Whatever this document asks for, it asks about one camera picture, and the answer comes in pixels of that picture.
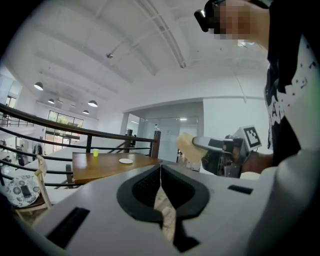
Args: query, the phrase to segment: black slot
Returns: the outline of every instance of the black slot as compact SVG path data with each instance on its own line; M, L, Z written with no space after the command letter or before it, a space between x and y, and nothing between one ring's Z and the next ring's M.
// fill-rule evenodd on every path
M46 238L64 249L89 212L89 210L84 208L74 208Z
M237 191L243 194L251 195L253 188L248 188L244 186L231 185L228 187L229 190Z

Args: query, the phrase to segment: white ceiling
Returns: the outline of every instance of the white ceiling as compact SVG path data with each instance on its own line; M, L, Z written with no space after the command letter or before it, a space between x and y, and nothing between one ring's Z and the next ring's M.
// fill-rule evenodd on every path
M263 66L258 45L238 47L201 31L193 13L206 1L47 1L15 37L7 61L38 98L33 84L42 82L45 92L99 107L163 70Z

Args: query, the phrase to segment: ceiling light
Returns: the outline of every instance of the ceiling light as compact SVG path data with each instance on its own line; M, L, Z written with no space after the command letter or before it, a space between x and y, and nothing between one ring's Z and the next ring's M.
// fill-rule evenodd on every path
M42 82L36 82L34 84L34 87L37 88L38 90L40 91L43 91L44 90L44 85L42 84Z
M98 103L95 100L90 100L88 105L94 108L98 107Z

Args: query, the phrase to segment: metal railing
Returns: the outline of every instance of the metal railing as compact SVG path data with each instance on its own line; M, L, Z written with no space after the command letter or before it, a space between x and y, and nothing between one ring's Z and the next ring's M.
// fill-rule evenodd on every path
M34 123L14 118L10 115L0 114L0 127L34 127Z
M161 134L160 132L156 133L156 137L154 139L150 139L150 138L132 137L132 136L126 136L126 135L101 132L101 131L96 131L96 130L83 129L83 128L70 126L67 124L62 124L62 123L46 120L43 118L39 118L35 115L31 115L31 114L22 112L20 110L8 107L8 106L1 104L1 103L0 103L0 112L4 113L7 116L14 117L19 120L23 120L24 122L30 123L32 125L36 124L36 125L40 125L40 126L47 127L47 128L62 130L62 131L71 132L71 133L77 133L77 134L81 134L81 135L87 135L87 141L86 141L86 146L73 145L73 144L63 144L63 143L38 139L38 138L30 137L27 135L19 134L17 132L8 130L0 125L0 131L11 134L13 136L17 136L20 138L24 138L27 140L31 140L31 141L39 142L39 143L44 143L44 144L51 144L51 145L63 146L63 147L68 147L68 148L76 148L76 149L85 149L86 153L90 153L91 149L110 150L108 152L109 154L113 153L114 151L116 151L116 153L119 153L121 151L124 151L125 153L129 153L130 150L149 150L148 156L153 157L153 158L158 158L159 145L160 145L160 134ZM120 145L118 145L117 147L96 147L96 146L92 146L92 138L93 137L100 137L100 138L114 139L114 140L124 140L124 142L121 143ZM148 142L148 143L150 143L150 146L149 147L131 147L132 141ZM21 150L12 148L12 147L8 147L8 146L2 145L2 144L0 144L0 148L3 150L14 152L16 154L21 154L21 155L25 155L25 156L29 156L29 157L33 157L33 158L35 158L37 156L36 154L24 152L24 151L21 151ZM48 155L42 155L42 156L44 159L47 159L47 160L72 162L71 158L53 157L53 156L48 156ZM17 164L11 163L11 162L3 160L3 159L0 159L0 163L2 163L3 165L7 165L10 167L16 168L16 169L22 169L22 170L26 170L26 171L30 171L30 172L35 172L37 170L35 168L17 165ZM73 187L81 185L81 184L75 184L75 183L71 182L71 180L72 180L71 177L72 177L73 172L70 170L71 170L71 168L70 168L69 164L66 165L66 171L47 170L48 174L66 175L67 176L67 183L64 181L63 183L45 183L45 185L49 186L49 187L56 187L56 188L59 188L59 187L73 188ZM4 175L0 171L0 181L3 186L5 184L3 178L8 179L8 180L13 179L13 177L10 177L8 175Z

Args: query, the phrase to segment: white plate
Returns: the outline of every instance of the white plate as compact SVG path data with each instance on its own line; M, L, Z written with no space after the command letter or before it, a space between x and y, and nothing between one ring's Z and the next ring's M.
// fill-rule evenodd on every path
M132 164L134 161L132 161L131 159L128 159L128 158L121 158L121 159L119 159L119 162L122 164Z

